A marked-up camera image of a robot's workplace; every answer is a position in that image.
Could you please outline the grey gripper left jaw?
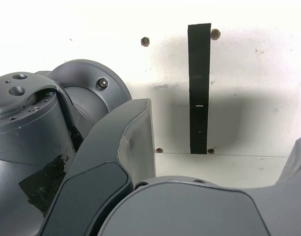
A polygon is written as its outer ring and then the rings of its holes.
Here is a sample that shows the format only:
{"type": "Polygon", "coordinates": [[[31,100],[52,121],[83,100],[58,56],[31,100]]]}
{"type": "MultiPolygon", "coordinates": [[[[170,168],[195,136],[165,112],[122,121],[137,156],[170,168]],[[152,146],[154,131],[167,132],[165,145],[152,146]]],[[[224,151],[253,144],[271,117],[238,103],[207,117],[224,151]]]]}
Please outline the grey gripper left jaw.
{"type": "Polygon", "coordinates": [[[130,100],[85,137],[39,231],[41,236],[95,236],[135,185],[155,177],[150,99],[130,100]]]}

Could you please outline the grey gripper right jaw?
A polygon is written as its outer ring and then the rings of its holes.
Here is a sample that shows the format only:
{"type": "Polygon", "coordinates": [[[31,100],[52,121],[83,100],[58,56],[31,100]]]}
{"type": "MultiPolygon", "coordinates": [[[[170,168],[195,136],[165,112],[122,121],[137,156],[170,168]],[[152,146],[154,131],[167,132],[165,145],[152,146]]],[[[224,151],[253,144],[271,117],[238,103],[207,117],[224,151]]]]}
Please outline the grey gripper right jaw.
{"type": "Polygon", "coordinates": [[[146,185],[110,213],[101,236],[301,236],[301,138],[275,185],[232,189],[179,177],[146,185]]]}

